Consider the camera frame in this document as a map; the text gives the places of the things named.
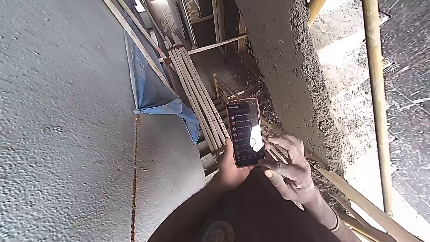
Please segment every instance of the dusty hand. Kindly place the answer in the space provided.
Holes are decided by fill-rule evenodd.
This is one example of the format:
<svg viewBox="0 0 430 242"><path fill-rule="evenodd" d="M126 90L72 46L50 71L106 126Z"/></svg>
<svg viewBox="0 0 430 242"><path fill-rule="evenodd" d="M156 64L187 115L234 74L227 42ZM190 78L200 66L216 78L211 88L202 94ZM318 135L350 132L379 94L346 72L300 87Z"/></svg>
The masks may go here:
<svg viewBox="0 0 430 242"><path fill-rule="evenodd" d="M229 138L226 138L225 142L224 154L218 161L219 171L213 179L219 182L224 188L231 190L242 184L252 168L237 168L233 158L233 143Z"/></svg>
<svg viewBox="0 0 430 242"><path fill-rule="evenodd" d="M288 150L291 164L273 160L260 160L258 164L267 168L264 174L278 189L282 197L301 204L306 204L318 197L318 189L310 175L310 165L304 158L303 142L286 134L275 134L266 137L267 141Z"/></svg>

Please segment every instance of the wooden stick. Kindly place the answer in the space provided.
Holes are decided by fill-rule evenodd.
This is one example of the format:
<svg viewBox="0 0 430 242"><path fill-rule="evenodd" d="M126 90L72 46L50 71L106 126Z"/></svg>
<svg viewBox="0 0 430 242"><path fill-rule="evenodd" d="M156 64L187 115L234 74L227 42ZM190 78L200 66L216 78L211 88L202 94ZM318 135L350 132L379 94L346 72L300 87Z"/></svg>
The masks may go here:
<svg viewBox="0 0 430 242"><path fill-rule="evenodd" d="M184 60L182 59L181 53L179 52L178 49L174 49L173 51L178 55L176 61L179 61L179 65L181 66L182 70L185 73L185 76L187 77L185 79L185 83L187 84L188 88L191 88L191 90L192 90L191 91L191 95L192 96L194 95L195 98L197 98L197 102L199 103L201 109L203 109L203 113L207 117L207 121L208 121L209 126L210 126L209 130L211 131L210 135L212 134L212 138L215 140L214 148L216 147L215 150L217 150L218 148L220 148L222 146L222 144L221 144L221 140L220 140L220 138L218 136L217 130L215 128L215 125L212 122L212 119L210 118L209 111L206 108L206 106L205 106L205 104L203 102L202 97L200 96L199 92L197 91L196 85L193 82L193 79L191 78L190 73L187 70L187 67L185 66Z"/></svg>
<svg viewBox="0 0 430 242"><path fill-rule="evenodd" d="M215 126L214 136L219 135L219 138L221 139L221 143L223 145L225 145L225 136L224 136L224 133L222 132L222 130L221 130L220 126L219 126L219 123L217 122L216 117L215 117L216 113L218 113L218 112L214 113L213 109L210 108L210 103L212 103L212 105L213 105L213 102L212 102L212 100L208 100L206 98L206 96L204 94L204 91L203 91L203 89L205 89L205 88L203 87L203 89L202 89L201 85L199 84L199 81L197 80L197 76L196 76L196 74L194 73L194 71L193 71L193 69L191 67L192 63L189 62L188 58L185 55L185 53L187 53L187 50L184 47L182 47L182 48L179 48L179 52L181 53L182 58L184 59L184 62L186 64L186 66L188 67L188 70L191 73L191 77L194 80L194 83L195 83L195 85L197 87L197 91L198 91L197 95L201 96L202 99L203 99L202 105L205 106L205 110L207 111L207 114L208 114L206 116L207 116L208 119L210 119L210 122L213 124L213 126Z"/></svg>
<svg viewBox="0 0 430 242"><path fill-rule="evenodd" d="M310 27L312 23L315 21L318 16L319 11L323 7L326 0L312 0L309 6L309 21L307 22L307 26Z"/></svg>
<svg viewBox="0 0 430 242"><path fill-rule="evenodd" d="M236 40L240 40L240 39L246 38L247 36L248 36L248 34L243 34L243 35L240 35L238 37L231 38L229 40L224 40L224 41L219 42L219 43L215 43L215 44L211 44L211 45L204 46L204 47L201 47L201 48L197 48L195 50L190 50L190 51L188 51L188 54L192 55L192 54L195 54L195 53L198 53L198 52L202 52L202 51L205 51L205 50L210 50L210 49L216 48L218 46L225 45L227 43L230 43L230 42L233 42L233 41L236 41Z"/></svg>
<svg viewBox="0 0 430 242"><path fill-rule="evenodd" d="M195 95L195 93L196 93L195 89L196 88L195 88L195 86L192 86L193 83L192 83L192 80L191 80L191 77L190 77L190 73L188 72L188 70L187 70L187 68L186 68L186 66L184 64L184 61L183 61L183 59L181 57L181 54L179 53L179 51L177 49L173 49L173 50L169 51L169 53L172 53L173 56L174 56L174 58L175 58L175 60L176 60L176 63L178 65L178 69L181 71L182 76L184 78L184 84L185 84L184 89L185 88L188 89L188 91L190 93L190 96L191 96L191 100L194 102L194 104L195 104L195 106L197 108L197 113L199 115L199 118L203 122L203 127L207 131L208 138L209 138L207 141L210 142L210 143L212 143L212 146L213 146L213 149L214 149L212 151L215 151L215 150L217 150L218 148L221 147L221 141L218 138L218 136L216 136L216 137L213 136L213 133L215 133L216 131L215 131L213 125L210 125L211 124L211 120L208 119L209 125L211 126L212 130L209 128L208 123L207 123L207 121L205 119L205 116L203 115L202 110L200 109L200 108L204 109L205 107L203 105L201 105L201 103L202 103L201 97L199 95L197 95L197 97L196 97L196 95Z"/></svg>
<svg viewBox="0 0 430 242"><path fill-rule="evenodd" d="M179 43L181 42L181 40L177 36L176 36L176 39L177 39L177 41ZM188 54L187 50L184 47L181 47L181 49L184 52L185 57L186 57L184 59L186 59L190 63L190 67L191 67L190 72L193 72L194 75L197 77L197 83L198 83L198 85L200 85L200 88L203 90L204 96L208 100L209 106L212 109L212 111L213 111L213 113L215 115L215 118L218 120L219 126L221 127L221 129L222 129L222 131L224 133L224 137L230 138L230 135L229 135L229 133L227 131L227 128L225 127L225 125L224 125L224 123L222 121L222 118L221 118L221 116L218 113L218 110L216 110L216 107L215 107L214 103L212 102L212 99L211 99L211 97L209 95L208 90L206 89L205 85L203 84L202 78L200 78L200 75L197 72L197 69L196 69L196 67L193 64L193 61L191 60L191 56Z"/></svg>
<svg viewBox="0 0 430 242"><path fill-rule="evenodd" d="M164 86L169 91L171 91L173 94L175 94L175 96L178 96L175 93L175 91L170 87L169 82L164 77L164 75L161 73L161 71L158 69L157 65L152 60L152 58L149 55L149 53L146 51L145 47L140 42L139 38L137 38L137 36L134 33L134 31L132 30L132 28L130 27L130 25L127 23L126 19L123 17L123 15L121 14L121 12L118 10L117 6L114 5L114 3L112 2L112 0L103 0L103 1L109 7L109 9L111 10L112 14L118 20L118 22L120 22L120 24L125 29L125 31L127 31L127 33L130 35L131 39L135 42L136 46L142 52L143 57L148 61L149 66L154 70L154 72L157 74L157 76L161 79L161 81L163 82Z"/></svg>
<svg viewBox="0 0 430 242"><path fill-rule="evenodd" d="M161 58L166 59L167 56L163 53L163 51L158 47L158 45L152 40L151 36L148 34L148 32L145 30L145 28L142 26L142 24L139 22L139 20L136 18L134 13L131 11L129 6L124 2L124 0L117 0L123 9L127 12L127 14L130 16L130 18L133 20L134 24L136 24L137 28L142 32L142 34L146 37L146 39L151 43L152 47L154 47L158 53L160 54Z"/></svg>
<svg viewBox="0 0 430 242"><path fill-rule="evenodd" d="M180 44L181 43L181 41L179 40L179 38L176 35L173 35L173 40L175 41L176 44ZM185 76L187 77L185 79L185 83L187 84L187 86L191 86L191 90L192 90L191 94L192 95L195 94L195 96L197 97L197 100L198 100L201 108L203 109L204 114L206 115L206 117L208 119L209 126L211 127L211 130L212 130L211 134L213 134L213 137L214 137L215 143L216 143L216 145L214 143L214 147L217 146L217 148L220 148L222 146L221 140L220 140L220 138L218 136L218 132L217 132L217 129L216 129L215 125L214 125L214 122L211 119L211 114L209 113L208 108L206 107L206 105L205 105L205 103L203 101L201 93L199 93L199 91L197 90L197 87L196 87L193 79L190 76L190 72L189 72L189 70L187 69L187 67L185 65L185 62L183 60L183 56L182 56L182 54L181 54L181 52L180 52L179 49L173 49L172 51L177 54L177 56L175 56L176 61L179 61L179 66L182 68L182 70L185 73Z"/></svg>
<svg viewBox="0 0 430 242"><path fill-rule="evenodd" d="M165 45L168 48L171 47L171 44L170 44L170 46L169 46L169 44L170 44L169 41L165 41ZM195 99L191 96L191 93L187 88L187 85L186 85L185 80L184 80L184 76L182 75L182 70L179 67L179 64L176 62L175 54L172 51L169 51L169 56L173 62L174 67L176 68L176 72L178 73L179 80L181 81L181 84L182 84L182 87L184 88L185 94L187 95L187 98L190 101L191 108L194 110L194 113L196 114L196 117L199 120L200 127L202 129L203 135L205 136L205 138L207 140L208 146L209 146L211 152L213 152L216 149L214 148L212 141L210 139L209 133L207 132L207 130L209 130L209 128L206 124L206 121L204 120L202 112L200 111L200 108L198 108L196 106Z"/></svg>
<svg viewBox="0 0 430 242"><path fill-rule="evenodd" d="M396 240L391 235L384 233L372 226L364 227L358 220L349 216L345 212L337 212L337 214L347 226L353 228L357 232L369 237L376 242L396 242Z"/></svg>
<svg viewBox="0 0 430 242"><path fill-rule="evenodd" d="M338 201L342 207L344 207L350 214L352 214L364 227L371 227L371 225L364 220L349 204L347 204L342 198L337 195L334 195L336 201Z"/></svg>
<svg viewBox="0 0 430 242"><path fill-rule="evenodd" d="M384 210L393 215L393 181L388 140L387 113L384 90L384 72L381 51L378 0L363 0L364 30L366 33L367 59L369 62L370 88L372 90L373 115L375 117L376 143L378 145Z"/></svg>
<svg viewBox="0 0 430 242"><path fill-rule="evenodd" d="M319 171L325 178L327 178L333 185L341 190L351 201L355 202L362 208L368 215L370 215L378 224L380 224L389 234L391 234L397 241L414 241L418 240L396 223L387 214L376 207L361 193L355 190L350 184L343 180L340 176L332 171L327 171L324 168L314 168Z"/></svg>

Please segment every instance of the bamboo pole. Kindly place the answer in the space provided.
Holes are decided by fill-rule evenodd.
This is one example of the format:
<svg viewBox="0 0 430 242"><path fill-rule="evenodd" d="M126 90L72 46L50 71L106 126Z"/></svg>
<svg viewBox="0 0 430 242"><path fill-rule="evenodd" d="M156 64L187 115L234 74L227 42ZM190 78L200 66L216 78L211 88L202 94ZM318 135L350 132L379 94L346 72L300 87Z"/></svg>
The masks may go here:
<svg viewBox="0 0 430 242"><path fill-rule="evenodd" d="M381 51L381 20L378 0L363 0L364 30L366 34L367 59L369 62L370 88L372 90L373 115L375 117L376 143L378 145L384 211L393 215L393 181L388 140L387 113L384 90L384 72Z"/></svg>
<svg viewBox="0 0 430 242"><path fill-rule="evenodd" d="M326 0L312 0L309 6L309 21L307 22L307 26L310 27L312 23L315 21L318 16L319 11L323 7Z"/></svg>

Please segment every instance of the crack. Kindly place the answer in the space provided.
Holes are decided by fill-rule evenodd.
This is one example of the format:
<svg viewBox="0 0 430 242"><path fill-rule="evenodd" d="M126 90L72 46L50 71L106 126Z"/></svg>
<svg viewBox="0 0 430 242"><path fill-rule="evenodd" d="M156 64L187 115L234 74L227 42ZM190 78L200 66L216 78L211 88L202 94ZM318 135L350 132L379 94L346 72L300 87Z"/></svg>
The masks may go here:
<svg viewBox="0 0 430 242"><path fill-rule="evenodd" d="M132 195L132 224L131 224L131 241L135 241L135 222L136 222L136 171L137 171L137 133L140 116L136 115L135 122L135 150L134 150L134 171L133 171L133 195Z"/></svg>

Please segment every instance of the gray floor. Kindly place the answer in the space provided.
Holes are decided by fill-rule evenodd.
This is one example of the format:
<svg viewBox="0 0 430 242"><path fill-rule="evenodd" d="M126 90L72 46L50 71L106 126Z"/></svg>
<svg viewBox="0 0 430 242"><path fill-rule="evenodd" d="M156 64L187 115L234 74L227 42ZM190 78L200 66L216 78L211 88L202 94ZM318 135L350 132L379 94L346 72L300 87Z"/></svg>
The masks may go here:
<svg viewBox="0 0 430 242"><path fill-rule="evenodd" d="M385 77L393 184L430 221L430 100L423 101L430 97L430 2L385 1L381 11L391 16L381 30L383 52L396 66Z"/></svg>

